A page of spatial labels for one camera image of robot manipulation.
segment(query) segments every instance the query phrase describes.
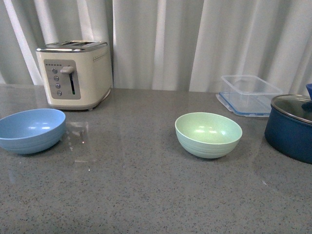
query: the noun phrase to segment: glass lid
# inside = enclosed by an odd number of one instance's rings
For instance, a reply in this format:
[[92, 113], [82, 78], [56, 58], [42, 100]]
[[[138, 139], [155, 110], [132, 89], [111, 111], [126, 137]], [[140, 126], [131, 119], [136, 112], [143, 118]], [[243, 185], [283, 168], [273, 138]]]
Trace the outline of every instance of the glass lid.
[[303, 95], [280, 95], [272, 99], [272, 107], [301, 122], [312, 124], [312, 101]]

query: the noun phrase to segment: toaster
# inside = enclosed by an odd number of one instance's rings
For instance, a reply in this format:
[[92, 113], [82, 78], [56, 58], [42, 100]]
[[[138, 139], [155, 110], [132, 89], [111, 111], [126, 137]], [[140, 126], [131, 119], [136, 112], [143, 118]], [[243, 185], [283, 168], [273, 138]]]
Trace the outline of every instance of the toaster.
[[113, 85], [109, 46], [72, 40], [36, 49], [48, 103], [63, 110], [92, 110]]

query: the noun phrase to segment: toaster lever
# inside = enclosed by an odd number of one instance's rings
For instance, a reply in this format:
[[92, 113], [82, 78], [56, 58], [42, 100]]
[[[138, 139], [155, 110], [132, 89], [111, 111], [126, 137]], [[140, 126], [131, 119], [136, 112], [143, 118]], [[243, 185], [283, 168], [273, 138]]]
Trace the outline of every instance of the toaster lever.
[[72, 86], [72, 93], [73, 95], [76, 94], [75, 92], [75, 87], [74, 87], [74, 81], [73, 81], [73, 75], [72, 73], [74, 72], [74, 68], [72, 66], [67, 66], [67, 67], [63, 67], [60, 72], [62, 74], [68, 74], [69, 75], [69, 79], [70, 79], [70, 84]]
[[60, 70], [60, 72], [61, 72], [62, 74], [71, 74], [71, 73], [73, 73], [73, 71], [74, 71], [74, 68], [71, 67], [71, 66], [63, 67], [63, 68]]

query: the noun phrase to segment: pot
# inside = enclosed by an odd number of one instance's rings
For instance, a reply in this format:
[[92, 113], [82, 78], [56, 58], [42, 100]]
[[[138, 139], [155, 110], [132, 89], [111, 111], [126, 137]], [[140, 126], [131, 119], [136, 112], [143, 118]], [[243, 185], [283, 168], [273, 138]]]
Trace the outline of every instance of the pot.
[[303, 95], [280, 95], [271, 101], [267, 142], [281, 153], [312, 164], [312, 101]]

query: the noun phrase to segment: plastic bowl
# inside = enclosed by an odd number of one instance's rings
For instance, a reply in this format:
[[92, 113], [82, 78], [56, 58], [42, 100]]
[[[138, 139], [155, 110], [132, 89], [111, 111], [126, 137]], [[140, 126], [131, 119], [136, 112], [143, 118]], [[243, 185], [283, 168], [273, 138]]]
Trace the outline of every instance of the plastic bowl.
[[55, 109], [19, 112], [0, 120], [0, 147], [33, 154], [55, 145], [65, 133], [66, 116]]
[[218, 158], [238, 144], [243, 131], [233, 120], [212, 113], [188, 113], [175, 121], [176, 136], [192, 155]]

